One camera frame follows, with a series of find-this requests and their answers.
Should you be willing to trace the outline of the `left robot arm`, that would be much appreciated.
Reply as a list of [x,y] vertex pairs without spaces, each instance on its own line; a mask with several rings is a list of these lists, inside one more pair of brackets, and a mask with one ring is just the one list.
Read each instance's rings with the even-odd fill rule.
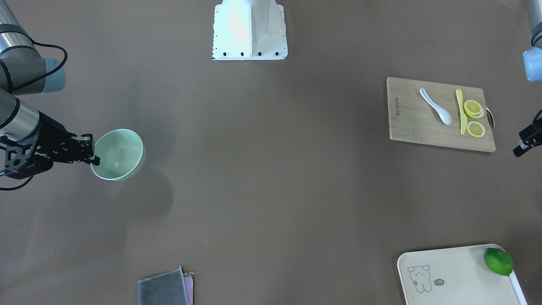
[[[540,83],[542,81],[542,2],[540,0],[525,2],[531,27],[531,48],[523,52],[523,65],[526,79],[531,83]],[[533,147],[542,144],[541,112],[538,110],[532,122],[519,132],[519,145],[513,149],[515,157],[519,158]]]

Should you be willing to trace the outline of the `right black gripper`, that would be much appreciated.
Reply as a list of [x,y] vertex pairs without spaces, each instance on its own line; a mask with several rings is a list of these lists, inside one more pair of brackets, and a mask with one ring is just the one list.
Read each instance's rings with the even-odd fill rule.
[[32,156],[42,155],[52,162],[71,164],[85,162],[89,165],[100,165],[100,158],[94,154],[94,137],[92,134],[77,136],[42,112],[39,112],[39,123],[36,128],[37,140],[33,144]]

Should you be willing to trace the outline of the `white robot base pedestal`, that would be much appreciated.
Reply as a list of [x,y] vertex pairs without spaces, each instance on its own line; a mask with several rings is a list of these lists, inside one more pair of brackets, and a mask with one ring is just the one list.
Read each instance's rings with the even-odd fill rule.
[[213,60],[269,61],[287,57],[282,5],[274,0],[223,0],[214,7]]

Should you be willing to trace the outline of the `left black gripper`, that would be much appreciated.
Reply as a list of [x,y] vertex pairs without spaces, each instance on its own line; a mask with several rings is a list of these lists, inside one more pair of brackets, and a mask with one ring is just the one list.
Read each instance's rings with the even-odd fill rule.
[[520,143],[513,149],[515,157],[519,158],[531,147],[540,145],[542,139],[542,125],[541,122],[535,122],[525,127],[519,132]]

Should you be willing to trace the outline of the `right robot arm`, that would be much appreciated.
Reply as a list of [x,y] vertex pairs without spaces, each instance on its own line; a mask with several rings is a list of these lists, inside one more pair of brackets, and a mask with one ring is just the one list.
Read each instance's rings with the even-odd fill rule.
[[19,97],[66,85],[64,48],[31,38],[4,0],[1,6],[1,142],[54,162],[99,165],[91,134],[78,136]]

